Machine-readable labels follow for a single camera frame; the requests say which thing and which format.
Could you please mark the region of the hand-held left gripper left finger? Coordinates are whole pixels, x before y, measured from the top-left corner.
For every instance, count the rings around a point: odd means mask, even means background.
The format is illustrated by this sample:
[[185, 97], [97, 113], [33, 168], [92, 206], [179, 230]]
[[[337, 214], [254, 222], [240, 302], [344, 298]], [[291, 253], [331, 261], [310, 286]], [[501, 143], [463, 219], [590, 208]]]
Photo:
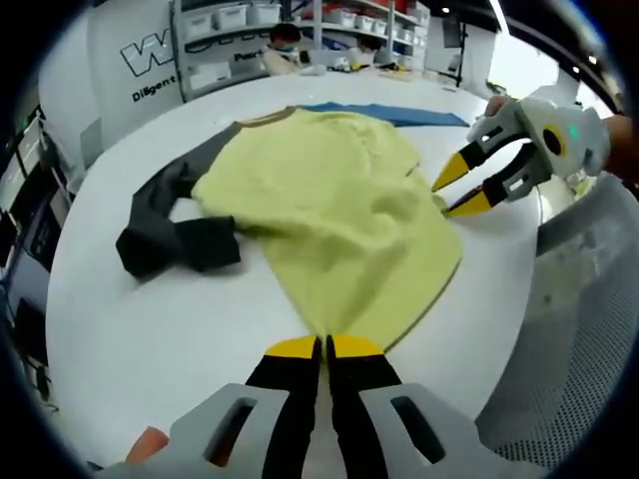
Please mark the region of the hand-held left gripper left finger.
[[299, 478], [315, 427], [321, 341], [271, 346], [243, 384], [229, 383], [170, 428], [169, 442], [102, 478]]

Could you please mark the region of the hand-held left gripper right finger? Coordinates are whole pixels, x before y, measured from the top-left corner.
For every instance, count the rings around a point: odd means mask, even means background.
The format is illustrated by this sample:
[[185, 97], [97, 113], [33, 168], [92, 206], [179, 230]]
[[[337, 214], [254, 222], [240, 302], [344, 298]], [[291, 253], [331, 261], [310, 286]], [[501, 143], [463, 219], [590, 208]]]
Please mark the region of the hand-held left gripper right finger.
[[543, 467], [485, 447], [475, 423], [417, 383], [383, 350], [349, 335], [326, 339], [332, 425], [350, 478], [543, 478]]

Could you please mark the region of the person's left hand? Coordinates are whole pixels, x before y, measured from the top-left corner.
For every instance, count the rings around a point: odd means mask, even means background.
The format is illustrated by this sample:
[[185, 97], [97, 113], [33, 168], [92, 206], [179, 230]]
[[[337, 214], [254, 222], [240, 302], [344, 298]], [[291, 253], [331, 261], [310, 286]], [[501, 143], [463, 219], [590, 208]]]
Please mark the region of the person's left hand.
[[142, 463], [161, 451], [169, 443], [169, 437], [160, 429], [149, 426], [135, 441], [126, 456], [126, 463]]

